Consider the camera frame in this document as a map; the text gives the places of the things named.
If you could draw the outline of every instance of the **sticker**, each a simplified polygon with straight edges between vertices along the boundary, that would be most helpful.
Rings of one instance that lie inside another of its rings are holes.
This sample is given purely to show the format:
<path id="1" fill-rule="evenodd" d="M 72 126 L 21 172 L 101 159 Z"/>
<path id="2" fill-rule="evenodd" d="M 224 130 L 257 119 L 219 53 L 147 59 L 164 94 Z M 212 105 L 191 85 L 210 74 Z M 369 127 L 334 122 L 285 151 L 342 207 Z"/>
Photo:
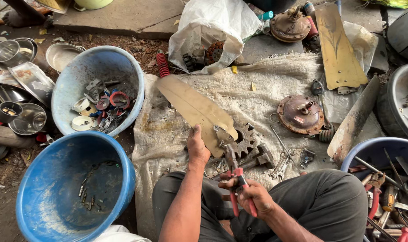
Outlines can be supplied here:
<path id="1" fill-rule="evenodd" d="M 300 122 L 301 124 L 304 124 L 304 119 L 302 119 L 302 118 L 300 118 L 298 116 L 295 116 L 294 119 L 297 120 L 298 122 Z"/>

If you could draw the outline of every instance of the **coil spring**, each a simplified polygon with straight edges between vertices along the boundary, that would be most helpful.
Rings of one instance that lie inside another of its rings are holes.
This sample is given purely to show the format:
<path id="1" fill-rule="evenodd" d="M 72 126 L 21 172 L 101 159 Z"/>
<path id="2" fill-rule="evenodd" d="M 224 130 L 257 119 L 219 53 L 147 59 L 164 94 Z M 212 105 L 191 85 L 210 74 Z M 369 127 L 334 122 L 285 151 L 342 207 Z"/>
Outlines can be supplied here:
<path id="1" fill-rule="evenodd" d="M 319 131 L 319 141 L 324 143 L 330 143 L 333 139 L 334 132 L 332 130 L 320 130 Z"/>
<path id="2" fill-rule="evenodd" d="M 159 76 L 161 78 L 169 75 L 168 61 L 164 53 L 158 53 L 156 55 L 156 63 L 158 63 Z"/>

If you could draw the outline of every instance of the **gear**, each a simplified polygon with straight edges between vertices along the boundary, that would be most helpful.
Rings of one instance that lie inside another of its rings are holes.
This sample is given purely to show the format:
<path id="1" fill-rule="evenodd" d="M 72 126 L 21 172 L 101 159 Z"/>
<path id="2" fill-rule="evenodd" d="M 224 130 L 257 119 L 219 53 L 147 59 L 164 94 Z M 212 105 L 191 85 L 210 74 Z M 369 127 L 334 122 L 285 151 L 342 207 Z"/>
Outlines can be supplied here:
<path id="1" fill-rule="evenodd" d="M 215 62 L 218 62 L 223 53 L 223 44 L 222 41 L 217 41 L 211 44 L 206 51 L 206 63 L 211 65 Z"/>
<path id="2" fill-rule="evenodd" d="M 253 144 L 256 140 L 252 135 L 255 133 L 255 127 L 250 123 L 243 125 L 241 122 L 234 119 L 234 128 L 239 134 L 239 138 L 235 141 L 237 143 L 235 154 L 238 158 L 245 157 L 254 149 Z"/>

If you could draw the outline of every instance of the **wire cutter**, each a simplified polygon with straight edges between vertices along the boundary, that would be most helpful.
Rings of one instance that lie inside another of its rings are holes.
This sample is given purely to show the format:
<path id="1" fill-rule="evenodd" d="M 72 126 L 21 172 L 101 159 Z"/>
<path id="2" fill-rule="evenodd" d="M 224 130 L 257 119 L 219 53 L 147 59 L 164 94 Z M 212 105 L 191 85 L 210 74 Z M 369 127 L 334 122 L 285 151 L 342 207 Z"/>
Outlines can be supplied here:
<path id="1" fill-rule="evenodd" d="M 234 215 L 238 217 L 239 216 L 239 206 L 237 204 L 237 196 L 235 195 L 235 191 L 240 186 L 242 188 L 246 188 L 246 187 L 249 187 L 249 185 L 247 184 L 246 179 L 244 179 L 243 177 L 243 168 L 239 168 L 237 165 L 237 160 L 235 159 L 234 150 L 232 149 L 231 144 L 225 145 L 224 150 L 225 150 L 225 159 L 229 166 L 229 170 L 227 172 L 228 176 L 237 177 L 239 179 L 238 185 L 231 187 L 229 189 L 229 196 L 231 197 L 232 209 L 234 210 Z M 255 207 L 254 201 L 251 198 L 249 198 L 248 201 L 249 201 L 250 213 L 254 217 L 258 216 L 258 214 L 256 213 L 256 207 Z"/>
<path id="2" fill-rule="evenodd" d="M 371 210 L 368 213 L 368 217 L 370 219 L 373 219 L 374 215 L 376 214 L 376 212 L 378 211 L 378 207 L 379 207 L 379 195 L 382 193 L 382 191 L 380 190 L 380 187 L 382 186 L 382 184 L 384 184 L 385 182 L 385 173 L 382 172 L 377 172 L 375 173 L 370 181 L 365 185 L 365 191 L 367 192 L 368 190 L 370 190 L 372 187 L 374 187 L 373 190 L 373 204 L 371 205 Z"/>

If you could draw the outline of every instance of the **shock absorber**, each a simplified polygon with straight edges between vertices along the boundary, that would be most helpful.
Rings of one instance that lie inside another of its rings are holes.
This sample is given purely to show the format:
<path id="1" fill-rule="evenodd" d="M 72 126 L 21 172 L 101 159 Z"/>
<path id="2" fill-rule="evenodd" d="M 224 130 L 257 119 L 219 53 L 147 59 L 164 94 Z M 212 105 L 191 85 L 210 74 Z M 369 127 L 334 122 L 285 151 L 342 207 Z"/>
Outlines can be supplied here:
<path id="1" fill-rule="evenodd" d="M 160 78 L 169 75 L 168 61 L 162 50 L 158 50 L 156 54 L 156 63 L 158 64 Z"/>

